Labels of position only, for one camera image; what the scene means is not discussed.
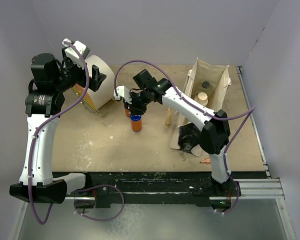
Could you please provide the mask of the bright blue orange pump bottle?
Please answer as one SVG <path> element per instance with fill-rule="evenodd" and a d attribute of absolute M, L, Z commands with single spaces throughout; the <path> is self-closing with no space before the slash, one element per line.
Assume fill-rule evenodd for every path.
<path fill-rule="evenodd" d="M 142 130 L 142 116 L 141 115 L 130 115 L 131 129 L 134 132 Z"/>

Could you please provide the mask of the white bottle wooden cap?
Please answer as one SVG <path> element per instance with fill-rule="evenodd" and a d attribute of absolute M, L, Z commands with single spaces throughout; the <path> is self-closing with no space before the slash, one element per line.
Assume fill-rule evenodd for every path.
<path fill-rule="evenodd" d="M 194 100 L 204 107 L 206 107 L 209 102 L 208 95 L 205 92 L 199 92 Z"/>

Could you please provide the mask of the clear square bottle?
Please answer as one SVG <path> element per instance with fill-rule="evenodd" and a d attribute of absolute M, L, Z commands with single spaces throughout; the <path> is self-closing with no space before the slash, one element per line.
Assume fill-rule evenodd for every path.
<path fill-rule="evenodd" d="M 211 84 L 208 81 L 204 81 L 201 86 L 203 89 L 208 90 L 211 87 Z"/>

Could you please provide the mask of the canvas tote bag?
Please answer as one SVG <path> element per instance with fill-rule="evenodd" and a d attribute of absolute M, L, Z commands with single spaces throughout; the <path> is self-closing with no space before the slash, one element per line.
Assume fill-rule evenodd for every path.
<path fill-rule="evenodd" d="M 182 92 L 202 106 L 217 112 L 222 108 L 228 86 L 231 84 L 228 65 L 211 65 L 197 59 L 187 74 Z M 183 115 L 178 113 L 177 116 L 170 148 L 200 157 L 204 151 L 199 145 L 194 145 L 195 128 Z"/>

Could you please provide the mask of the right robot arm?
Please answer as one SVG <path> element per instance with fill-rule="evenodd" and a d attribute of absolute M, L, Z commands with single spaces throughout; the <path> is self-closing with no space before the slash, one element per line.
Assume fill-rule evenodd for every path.
<path fill-rule="evenodd" d="M 227 166 L 226 145 L 229 143 L 230 127 L 223 110 L 217 112 L 202 106 L 185 95 L 166 78 L 157 81 L 143 69 L 133 77 L 140 92 L 131 92 L 129 109 L 132 116 L 143 115 L 147 105 L 157 102 L 170 107 L 190 120 L 198 129 L 197 144 L 208 153 L 211 164 L 212 190 L 218 196 L 230 190 L 231 176 Z"/>

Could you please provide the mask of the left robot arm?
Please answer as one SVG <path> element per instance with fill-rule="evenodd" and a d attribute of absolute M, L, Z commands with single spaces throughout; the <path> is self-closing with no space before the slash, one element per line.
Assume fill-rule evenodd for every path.
<path fill-rule="evenodd" d="M 53 178 L 52 154 L 54 137 L 65 102 L 64 92 L 76 84 L 96 92 L 106 74 L 92 65 L 92 74 L 85 69 L 88 47 L 62 49 L 62 61 L 51 53 L 41 53 L 32 58 L 30 66 L 33 79 L 28 85 L 25 99 L 28 139 L 24 167 L 19 182 L 9 187 L 12 197 L 25 202 L 61 204 L 67 194 L 77 191 L 88 196 L 93 184 L 83 173 L 69 173 Z"/>

